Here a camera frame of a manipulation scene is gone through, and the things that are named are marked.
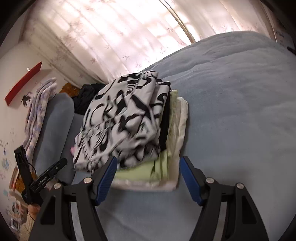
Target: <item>black folded clothing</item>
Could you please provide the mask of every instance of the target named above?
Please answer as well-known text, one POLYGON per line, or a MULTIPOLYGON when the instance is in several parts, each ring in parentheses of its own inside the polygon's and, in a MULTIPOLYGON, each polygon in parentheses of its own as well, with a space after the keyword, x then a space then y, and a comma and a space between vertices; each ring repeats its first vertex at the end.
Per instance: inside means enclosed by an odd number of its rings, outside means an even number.
POLYGON ((84 115, 94 96, 105 86, 105 84, 83 85, 78 96, 72 97, 75 113, 84 115))
POLYGON ((170 92, 168 92, 165 106, 163 108, 163 115, 161 119, 160 127, 160 135, 159 135, 159 147, 160 151, 166 149, 166 140, 168 138, 168 128, 170 122, 170 92))

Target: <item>hand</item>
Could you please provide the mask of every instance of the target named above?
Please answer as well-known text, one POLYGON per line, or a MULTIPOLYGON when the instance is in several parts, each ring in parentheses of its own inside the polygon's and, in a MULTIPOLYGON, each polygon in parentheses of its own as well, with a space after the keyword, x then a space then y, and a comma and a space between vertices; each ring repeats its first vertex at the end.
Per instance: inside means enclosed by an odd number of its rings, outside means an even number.
POLYGON ((40 211, 40 206, 38 204, 30 204, 28 205, 28 212, 32 219, 36 220, 37 214, 40 211))

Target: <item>curtain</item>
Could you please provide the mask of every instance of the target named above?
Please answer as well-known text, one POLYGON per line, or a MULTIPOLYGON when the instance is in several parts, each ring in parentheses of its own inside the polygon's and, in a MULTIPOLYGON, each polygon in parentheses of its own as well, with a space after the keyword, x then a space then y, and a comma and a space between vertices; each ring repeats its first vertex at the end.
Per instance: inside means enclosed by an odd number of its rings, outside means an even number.
POLYGON ((31 29, 40 22, 48 26, 106 83, 191 44, 159 0, 39 0, 30 15, 31 29))
POLYGON ((103 82, 95 73, 86 69, 55 33, 37 18, 28 20, 22 38, 67 82, 77 87, 103 82))
POLYGON ((232 31, 255 31, 274 39, 259 0, 167 0, 196 41, 232 31))
POLYGON ((248 30, 274 37, 259 0, 39 0, 24 36, 73 82, 108 83, 195 41, 248 30))

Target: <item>red shelf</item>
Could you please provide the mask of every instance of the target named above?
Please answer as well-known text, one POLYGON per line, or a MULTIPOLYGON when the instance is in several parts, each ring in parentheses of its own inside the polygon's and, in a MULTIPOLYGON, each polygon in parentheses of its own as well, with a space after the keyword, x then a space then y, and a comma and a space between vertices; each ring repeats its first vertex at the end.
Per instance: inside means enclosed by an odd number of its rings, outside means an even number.
POLYGON ((36 66, 34 66, 28 73, 25 74, 25 76, 23 78, 21 78, 19 80, 19 82, 17 82, 17 84, 11 89, 11 91, 9 91, 9 93, 5 97, 5 101, 6 101, 7 105, 9 105, 11 103, 11 101, 13 100, 13 98, 24 87, 24 85, 26 83, 28 83, 28 81, 30 79, 32 79, 33 76, 36 75, 40 71, 41 64, 42 64, 42 62, 40 62, 39 64, 37 64, 36 66))

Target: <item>bed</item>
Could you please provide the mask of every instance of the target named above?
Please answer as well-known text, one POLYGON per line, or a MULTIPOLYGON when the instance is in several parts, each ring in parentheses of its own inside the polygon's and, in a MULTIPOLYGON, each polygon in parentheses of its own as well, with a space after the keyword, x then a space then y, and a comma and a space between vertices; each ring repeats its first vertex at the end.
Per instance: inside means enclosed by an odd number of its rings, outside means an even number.
MULTIPOLYGON (((296 213, 296 56, 255 32, 215 35, 147 70, 189 104, 182 155, 223 184, 242 182, 270 241, 296 213)), ((77 172, 72 183, 88 174, 77 172)), ((182 177, 173 192, 111 189, 97 212, 108 240, 189 240, 201 208, 182 177)), ((83 240, 72 203, 77 240, 83 240)), ((218 224, 216 239, 223 228, 218 224)))

